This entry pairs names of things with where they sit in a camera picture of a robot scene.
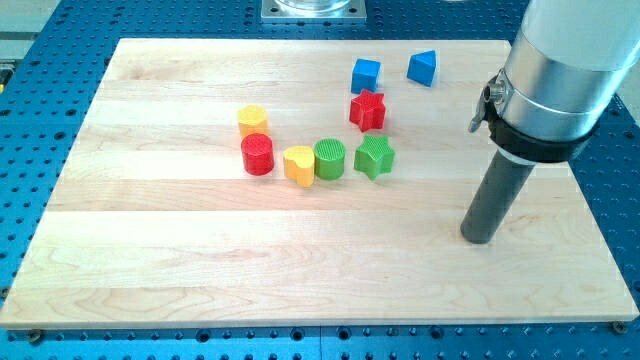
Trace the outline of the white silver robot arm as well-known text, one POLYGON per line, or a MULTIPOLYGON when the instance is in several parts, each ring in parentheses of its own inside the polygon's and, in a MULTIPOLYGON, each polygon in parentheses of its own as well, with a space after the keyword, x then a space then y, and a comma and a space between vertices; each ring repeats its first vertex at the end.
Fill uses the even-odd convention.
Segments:
POLYGON ((639 0, 532 0, 469 125, 526 162, 574 158, 639 59, 639 0))

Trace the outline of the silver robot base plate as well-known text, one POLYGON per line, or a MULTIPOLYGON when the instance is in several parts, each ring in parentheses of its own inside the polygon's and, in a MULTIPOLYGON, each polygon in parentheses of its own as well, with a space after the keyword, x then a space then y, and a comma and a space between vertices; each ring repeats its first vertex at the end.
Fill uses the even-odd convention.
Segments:
POLYGON ((262 0, 264 22, 365 21, 365 0, 262 0))

